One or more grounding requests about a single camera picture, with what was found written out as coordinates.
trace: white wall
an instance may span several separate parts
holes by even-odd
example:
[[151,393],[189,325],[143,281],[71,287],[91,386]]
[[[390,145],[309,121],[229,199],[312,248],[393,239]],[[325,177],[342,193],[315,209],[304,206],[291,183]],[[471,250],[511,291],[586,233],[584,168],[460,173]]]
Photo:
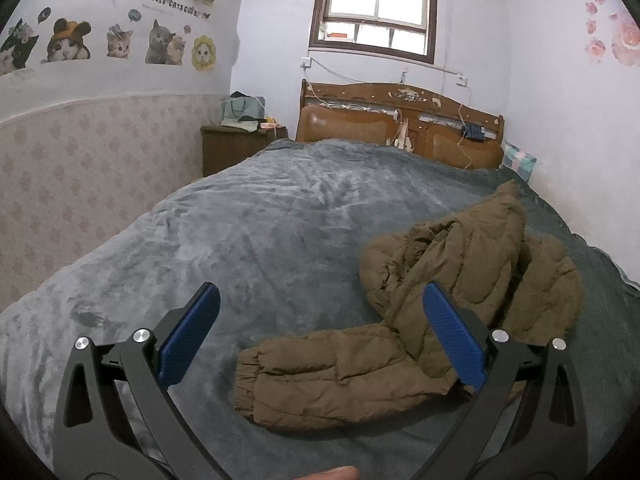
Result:
[[[241,0],[216,0],[212,7],[194,4],[193,0],[177,0],[197,10],[210,12],[204,20],[150,0],[21,0],[6,29],[22,18],[40,37],[27,62],[26,69],[0,76],[0,122],[51,105],[78,99],[123,95],[217,93],[227,94],[231,67],[238,54],[236,25]],[[38,24],[40,11],[50,7],[51,16]],[[130,22],[130,9],[142,13],[142,20]],[[84,39],[91,59],[41,64],[58,18],[88,21],[92,31]],[[148,35],[154,19],[186,40],[183,66],[146,65]],[[128,60],[106,57],[106,33],[119,23],[123,30],[133,30]],[[184,34],[184,25],[191,33]],[[193,40],[201,35],[213,38],[218,61],[210,72],[196,72],[191,65]],[[7,30],[0,34],[0,44]]]
[[[437,65],[446,52],[447,0],[438,0]],[[267,113],[288,127],[298,124],[301,58],[307,56],[314,0],[242,0],[238,20],[240,50],[231,80],[232,91],[266,98]],[[452,41],[447,66],[469,79],[471,105],[504,114],[508,100],[510,46],[506,0],[453,0]],[[399,82],[409,67],[407,84],[442,91],[443,73],[408,61],[338,52],[312,52],[329,69],[369,82]],[[312,82],[345,83],[314,63]],[[467,89],[446,76],[444,94],[468,103]]]
[[[511,90],[506,138],[538,158],[531,187],[592,246],[640,280],[640,66],[612,54],[607,0],[507,0]],[[590,36],[586,22],[594,19]],[[602,62],[585,52],[603,42]]]

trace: window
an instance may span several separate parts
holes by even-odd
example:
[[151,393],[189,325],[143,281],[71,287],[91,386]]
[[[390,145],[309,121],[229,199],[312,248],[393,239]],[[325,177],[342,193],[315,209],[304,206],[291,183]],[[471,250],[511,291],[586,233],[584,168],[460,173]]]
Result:
[[438,0],[316,0],[310,48],[433,64]]

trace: cat wearing bear hat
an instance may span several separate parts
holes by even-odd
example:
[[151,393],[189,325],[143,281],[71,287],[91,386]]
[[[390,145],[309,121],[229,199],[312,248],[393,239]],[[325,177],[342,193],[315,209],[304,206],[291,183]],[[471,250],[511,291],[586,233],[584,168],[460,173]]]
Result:
[[91,32],[88,22],[68,22],[60,18],[53,25],[53,36],[47,45],[47,59],[43,62],[89,59],[91,53],[84,46],[83,37]]

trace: plaid pillow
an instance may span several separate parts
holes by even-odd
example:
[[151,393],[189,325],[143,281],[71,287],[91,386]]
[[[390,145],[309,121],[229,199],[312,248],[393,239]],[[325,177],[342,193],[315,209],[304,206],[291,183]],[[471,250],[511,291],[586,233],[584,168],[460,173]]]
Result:
[[536,161],[537,159],[534,156],[523,152],[510,142],[505,142],[502,165],[515,171],[525,182],[529,181]]

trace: window frame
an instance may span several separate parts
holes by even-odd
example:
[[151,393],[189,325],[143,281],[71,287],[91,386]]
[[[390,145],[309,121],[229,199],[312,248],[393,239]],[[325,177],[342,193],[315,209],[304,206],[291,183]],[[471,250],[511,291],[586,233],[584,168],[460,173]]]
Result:
[[[331,0],[315,0],[314,14],[311,23],[311,35],[309,37],[309,49],[321,48],[329,50],[348,50],[352,52],[364,52],[367,54],[379,54],[384,56],[399,57],[427,64],[433,64],[435,60],[436,28],[438,14],[438,0],[424,0],[425,9],[423,18],[426,23],[415,25],[395,20],[371,19],[369,16],[355,16],[352,14],[332,14]],[[426,35],[426,54],[415,54],[405,50],[389,48],[384,46],[373,46],[359,43],[347,43],[343,41],[319,40],[320,25],[322,23],[354,23],[355,25],[375,25],[388,27],[391,29],[390,41],[393,41],[394,30],[406,30],[407,32],[417,32]]]

